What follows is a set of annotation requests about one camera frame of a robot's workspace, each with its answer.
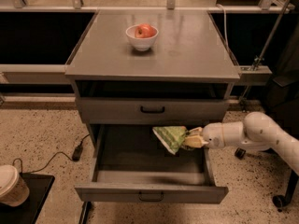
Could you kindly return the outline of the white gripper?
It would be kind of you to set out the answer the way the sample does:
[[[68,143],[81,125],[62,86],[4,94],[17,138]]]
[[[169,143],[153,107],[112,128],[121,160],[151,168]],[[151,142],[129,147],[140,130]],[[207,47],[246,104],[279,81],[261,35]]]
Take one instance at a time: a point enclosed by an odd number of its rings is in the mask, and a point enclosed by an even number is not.
[[[221,123],[210,123],[204,127],[188,130],[188,136],[183,142],[184,146],[201,148],[224,148],[223,128]]]

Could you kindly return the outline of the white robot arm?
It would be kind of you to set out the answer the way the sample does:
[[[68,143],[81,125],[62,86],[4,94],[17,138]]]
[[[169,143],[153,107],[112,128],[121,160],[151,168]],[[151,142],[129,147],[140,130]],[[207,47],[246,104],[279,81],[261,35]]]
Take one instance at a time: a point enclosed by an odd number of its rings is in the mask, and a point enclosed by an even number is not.
[[[186,135],[183,144],[258,151],[272,148],[299,175],[299,141],[261,112],[251,112],[242,121],[210,123],[204,128],[194,128]]]

